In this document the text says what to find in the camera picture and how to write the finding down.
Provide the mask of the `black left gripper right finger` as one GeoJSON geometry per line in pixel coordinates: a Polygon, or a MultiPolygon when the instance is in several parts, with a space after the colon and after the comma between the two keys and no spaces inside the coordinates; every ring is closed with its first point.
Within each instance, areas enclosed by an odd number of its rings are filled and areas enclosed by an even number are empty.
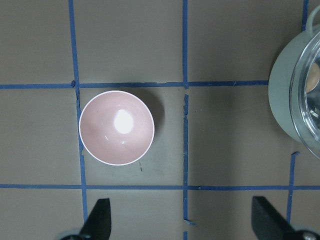
{"type": "Polygon", "coordinates": [[[264,196],[253,196],[251,227],[258,240],[284,240],[294,228],[264,196]]]}

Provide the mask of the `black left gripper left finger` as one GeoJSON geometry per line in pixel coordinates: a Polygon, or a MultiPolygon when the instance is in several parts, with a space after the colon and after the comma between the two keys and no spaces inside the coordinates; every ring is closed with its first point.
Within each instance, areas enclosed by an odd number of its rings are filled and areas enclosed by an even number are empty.
{"type": "Polygon", "coordinates": [[[111,236],[111,204],[109,198],[98,199],[79,232],[82,240],[108,240],[111,236]]]}

